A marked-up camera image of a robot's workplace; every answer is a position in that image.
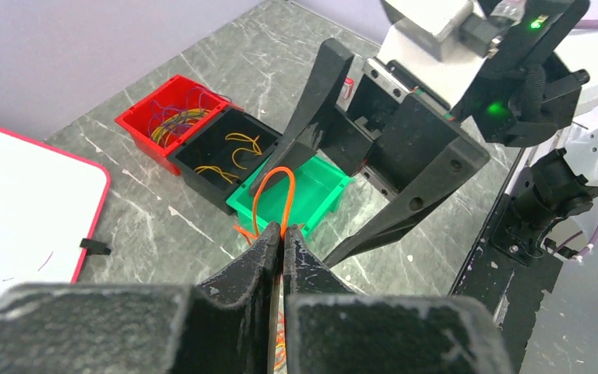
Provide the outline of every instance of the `gray marble table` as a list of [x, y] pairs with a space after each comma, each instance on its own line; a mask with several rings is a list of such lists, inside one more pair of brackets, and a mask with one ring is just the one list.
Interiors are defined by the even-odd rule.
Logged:
[[[364, 58], [374, 56], [376, 46], [298, 7], [269, 0], [49, 138], [49, 144], [96, 161], [111, 173], [94, 238], [114, 251], [90, 257], [79, 281], [196, 283], [244, 251], [244, 239], [232, 228], [236, 217], [221, 213], [140, 152], [114, 118], [169, 77], [182, 74], [227, 94], [282, 132], [318, 46], [329, 37], [356, 52], [350, 75], [358, 80]], [[481, 139], [473, 123], [464, 127]], [[402, 241], [348, 259], [333, 271], [368, 294], [447, 293], [516, 155], [499, 146], [485, 147], [491, 162]], [[338, 212], [315, 230], [311, 249], [324, 258], [385, 204], [363, 178], [355, 178]]]

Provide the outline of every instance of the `tangled wires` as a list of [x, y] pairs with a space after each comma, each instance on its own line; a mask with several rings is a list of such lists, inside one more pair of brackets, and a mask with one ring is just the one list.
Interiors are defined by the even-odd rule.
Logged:
[[[148, 121], [148, 137], [156, 144], [166, 148], [170, 139], [176, 138], [184, 134], [188, 129], [203, 119], [209, 114], [209, 109], [203, 106], [203, 99], [205, 94], [214, 93], [207, 90], [205, 87], [199, 86], [190, 89], [185, 97], [185, 105], [180, 104], [162, 105], [159, 101], [150, 101], [150, 113], [152, 116]], [[190, 108], [190, 98], [192, 94], [199, 94], [198, 107]], [[232, 100], [229, 97], [224, 97], [229, 102]]]
[[276, 352], [274, 358], [274, 371], [282, 368], [285, 365], [285, 316], [279, 312], [280, 321], [278, 326], [278, 333], [276, 333]]

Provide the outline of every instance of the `black bin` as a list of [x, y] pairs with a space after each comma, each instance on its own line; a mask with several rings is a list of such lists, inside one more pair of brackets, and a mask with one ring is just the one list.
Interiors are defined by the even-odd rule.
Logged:
[[[257, 137], [256, 143], [262, 154], [238, 150], [254, 150], [254, 147], [250, 142], [226, 140], [227, 136], [234, 133], [246, 135], [251, 139]], [[234, 210], [226, 204], [226, 200], [272, 154], [280, 137], [278, 132], [252, 115], [235, 108], [227, 108], [183, 143], [168, 159], [180, 169], [182, 178], [189, 187], [223, 212], [233, 214]], [[237, 164], [246, 170], [235, 165], [233, 152], [236, 152]], [[217, 171], [206, 169], [198, 173], [196, 169], [201, 166], [217, 167], [222, 172], [237, 177], [227, 177], [232, 181], [231, 184]]]

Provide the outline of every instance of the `orange wire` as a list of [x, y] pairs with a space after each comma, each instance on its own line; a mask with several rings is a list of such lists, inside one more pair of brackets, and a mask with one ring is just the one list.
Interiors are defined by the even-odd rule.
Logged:
[[267, 175], [265, 175], [258, 191], [255, 193], [255, 197], [253, 198], [253, 231], [254, 234], [246, 231], [244, 228], [240, 228], [239, 226], [235, 226], [235, 230], [242, 234], [246, 239], [246, 242], [251, 245], [251, 239], [257, 239], [260, 235], [260, 230], [258, 230], [258, 201], [260, 200], [260, 196], [262, 195], [262, 191], [265, 189], [265, 185], [269, 178], [276, 173], [283, 172], [287, 174], [288, 179], [290, 179], [290, 188], [287, 190], [287, 199], [285, 200], [285, 208], [283, 209], [283, 219], [280, 223], [280, 237], [283, 239], [285, 238], [285, 230], [287, 229], [287, 221], [290, 219], [290, 210], [292, 209], [292, 201], [294, 200], [294, 188], [295, 188], [295, 181], [294, 181], [294, 173], [284, 166], [279, 166], [278, 168], [272, 169]]
[[[285, 231], [287, 229], [287, 222], [290, 219], [290, 211], [292, 210], [292, 202], [294, 201], [294, 190], [296, 187], [296, 183], [294, 180], [294, 173], [284, 166], [279, 166], [278, 168], [272, 169], [265, 177], [262, 179], [262, 183], [260, 187], [258, 187], [258, 191], [255, 193], [255, 197], [253, 198], [253, 231], [255, 232], [252, 234], [251, 232], [246, 231], [244, 228], [239, 226], [234, 226], [235, 230], [244, 236], [248, 245], [252, 245], [251, 239], [256, 240], [258, 236], [260, 236], [260, 230], [258, 229], [258, 201], [260, 200], [260, 196], [262, 195], [262, 191], [265, 189], [265, 185], [269, 178], [276, 173], [283, 172], [287, 174], [288, 179], [290, 179], [290, 187], [287, 190], [287, 198], [285, 200], [285, 208], [283, 208], [283, 219], [280, 223], [280, 237], [281, 239], [285, 238]], [[287, 357], [287, 353], [285, 350], [285, 316], [281, 313], [281, 320], [283, 321], [283, 329], [278, 332], [276, 335], [276, 349], [280, 349], [278, 353], [275, 353], [275, 361], [274, 362], [274, 371], [283, 367], [285, 364], [285, 360]]]

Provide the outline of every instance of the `screw hole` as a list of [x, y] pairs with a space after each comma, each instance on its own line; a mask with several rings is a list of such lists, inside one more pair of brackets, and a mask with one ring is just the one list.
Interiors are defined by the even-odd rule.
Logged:
[[450, 160], [450, 166], [452, 166], [453, 173], [459, 173], [462, 171], [462, 163], [457, 160]]
[[413, 199], [411, 199], [411, 201], [409, 201], [409, 209], [411, 210], [421, 210], [423, 209], [423, 199], [421, 199], [420, 197], [414, 197]]

